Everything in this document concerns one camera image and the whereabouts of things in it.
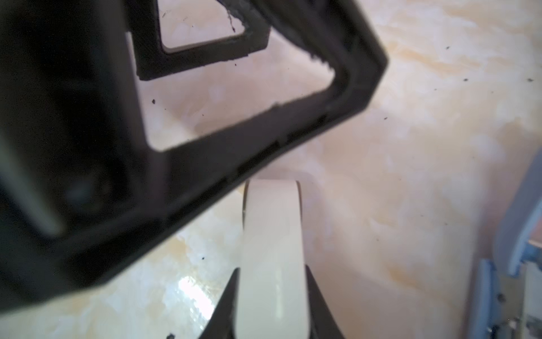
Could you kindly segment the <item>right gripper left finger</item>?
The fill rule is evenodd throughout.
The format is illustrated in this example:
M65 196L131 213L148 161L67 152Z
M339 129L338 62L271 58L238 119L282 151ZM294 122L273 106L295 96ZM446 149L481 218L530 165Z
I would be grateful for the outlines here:
M199 339L234 339L234 305L237 296L239 268L234 269Z

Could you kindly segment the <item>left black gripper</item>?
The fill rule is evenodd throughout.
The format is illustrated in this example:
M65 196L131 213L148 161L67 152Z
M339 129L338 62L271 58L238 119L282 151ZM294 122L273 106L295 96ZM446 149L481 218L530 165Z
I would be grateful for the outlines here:
M1 3L1 311L87 288L134 205L122 1Z

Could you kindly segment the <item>light blue mini stapler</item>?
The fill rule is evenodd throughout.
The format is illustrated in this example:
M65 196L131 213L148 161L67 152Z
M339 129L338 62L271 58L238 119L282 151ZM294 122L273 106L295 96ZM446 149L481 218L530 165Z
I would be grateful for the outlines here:
M541 337L541 154L478 263L467 338Z

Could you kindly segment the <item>white mini stapler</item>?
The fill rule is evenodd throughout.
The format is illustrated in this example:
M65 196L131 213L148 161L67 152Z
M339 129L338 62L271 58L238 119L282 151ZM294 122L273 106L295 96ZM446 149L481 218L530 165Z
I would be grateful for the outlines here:
M236 338L308 338L301 202L295 181L252 179L234 316Z

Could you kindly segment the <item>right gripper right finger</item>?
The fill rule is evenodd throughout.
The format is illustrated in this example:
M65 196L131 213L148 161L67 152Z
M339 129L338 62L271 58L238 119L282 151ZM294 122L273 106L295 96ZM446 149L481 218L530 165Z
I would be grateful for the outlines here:
M309 295L310 339L345 339L308 265L305 265Z

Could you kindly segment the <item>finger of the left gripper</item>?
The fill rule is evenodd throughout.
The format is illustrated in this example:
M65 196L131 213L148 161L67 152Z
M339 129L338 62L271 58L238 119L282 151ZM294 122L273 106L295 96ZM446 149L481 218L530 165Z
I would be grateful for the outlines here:
M167 151L145 141L138 107L132 139L107 188L106 211L63 242L79 288L103 284L283 153L364 111L388 58L355 1L250 1L285 38L335 73L328 88Z
M268 46L270 24L250 1L220 1L230 18L241 21L244 32L216 40L169 48L162 42L157 1L125 1L136 73L151 81L217 62L246 57Z

